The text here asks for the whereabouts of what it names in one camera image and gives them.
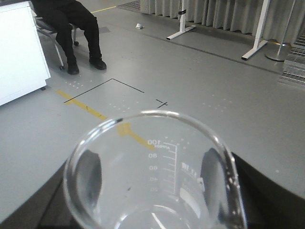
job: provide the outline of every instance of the chair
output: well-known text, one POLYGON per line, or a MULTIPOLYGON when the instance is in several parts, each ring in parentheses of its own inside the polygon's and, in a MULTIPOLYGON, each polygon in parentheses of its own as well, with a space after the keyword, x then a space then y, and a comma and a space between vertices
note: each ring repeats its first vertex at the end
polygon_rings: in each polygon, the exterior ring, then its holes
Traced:
MULTIPOLYGON (((57 33, 57 31, 52 27, 50 26, 49 24, 47 24, 43 19, 42 17, 39 17, 39 16, 35 16, 35 22, 36 22, 36 27, 37 27, 37 32, 49 37, 54 46, 55 46, 55 49, 56 49, 56 52, 57 52, 57 55, 58 55, 58 58, 60 60, 60 70, 63 70, 64 69, 64 66, 63 66, 63 62, 62 62, 62 58, 61 58, 61 54, 58 50, 58 43, 56 42, 54 36, 52 36, 53 34, 57 33)), ((73 25, 71 24, 72 28, 73 28, 73 44, 75 46, 78 46, 79 43, 76 41, 76 30, 78 29, 78 27, 76 25, 73 25)))

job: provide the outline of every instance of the white cabinet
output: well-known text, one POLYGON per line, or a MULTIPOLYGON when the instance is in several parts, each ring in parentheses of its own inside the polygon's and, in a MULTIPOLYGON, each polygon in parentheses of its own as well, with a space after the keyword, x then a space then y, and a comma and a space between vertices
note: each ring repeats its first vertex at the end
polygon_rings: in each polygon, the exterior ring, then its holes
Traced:
POLYGON ((0 6, 0 105, 45 86, 48 78, 29 2, 0 6))

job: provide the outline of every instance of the floor vent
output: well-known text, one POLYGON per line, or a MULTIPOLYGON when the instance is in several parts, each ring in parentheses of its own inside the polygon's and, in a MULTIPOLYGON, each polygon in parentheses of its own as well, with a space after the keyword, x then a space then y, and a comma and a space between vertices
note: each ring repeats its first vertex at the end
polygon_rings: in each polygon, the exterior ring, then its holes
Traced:
POLYGON ((128 3, 125 3, 123 5, 119 5, 117 7, 120 8, 120 9, 136 11, 136 12, 139 12, 140 9, 141 9, 140 0, 128 2, 128 3))
POLYGON ((280 82, 305 87, 305 34, 298 37, 284 61, 280 82))

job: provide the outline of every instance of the yellow floor line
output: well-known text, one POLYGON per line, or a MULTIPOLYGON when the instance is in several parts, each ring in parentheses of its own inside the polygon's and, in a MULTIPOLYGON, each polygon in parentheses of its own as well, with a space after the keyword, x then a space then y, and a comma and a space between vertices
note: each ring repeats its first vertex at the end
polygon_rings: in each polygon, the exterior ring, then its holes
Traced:
POLYGON ((100 9, 100 10, 97 10, 97 11, 92 11, 91 13, 97 13, 97 12, 100 12, 100 11, 110 10, 110 9, 113 9, 113 8, 116 8, 116 6, 111 6, 111 7, 105 8, 105 9, 100 9))
MULTIPOLYGON (((93 115, 93 116, 95 116, 95 117, 97 117, 97 118, 99 118, 101 120, 107 119, 106 116, 104 116, 101 113, 95 111, 94 109, 92 109, 91 107, 87 106, 86 104, 83 104, 82 102, 78 101, 77 99, 73 99, 73 97, 71 97, 70 95, 66 94, 65 92, 63 92, 61 90, 57 90, 56 92, 59 95, 61 95, 62 97, 64 97, 64 98, 69 100, 68 102, 66 102, 66 104, 75 104, 78 107, 80 107, 81 109, 89 112, 91 115, 93 115)), ((117 130, 118 130, 119 136, 124 137, 124 136, 129 135, 130 137, 132 137, 134 140, 136 140, 141 145, 145 146, 148 149, 153 150, 154 149, 154 145, 148 144, 145 139, 141 138, 135 132, 133 132, 130 126, 131 126, 130 123, 122 123, 122 124, 118 125, 117 126, 117 130)))

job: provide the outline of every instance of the black trousers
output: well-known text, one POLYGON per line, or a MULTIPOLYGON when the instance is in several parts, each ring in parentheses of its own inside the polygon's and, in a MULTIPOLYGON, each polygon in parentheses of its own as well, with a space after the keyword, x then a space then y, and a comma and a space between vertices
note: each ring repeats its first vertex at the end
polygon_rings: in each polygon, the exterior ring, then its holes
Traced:
POLYGON ((101 58, 99 45, 99 27, 94 17, 80 2, 73 1, 55 9, 48 9, 40 13, 46 23, 57 30, 56 41, 64 50, 68 64, 76 63, 73 53, 72 26, 74 24, 81 30, 88 41, 90 58, 101 58))

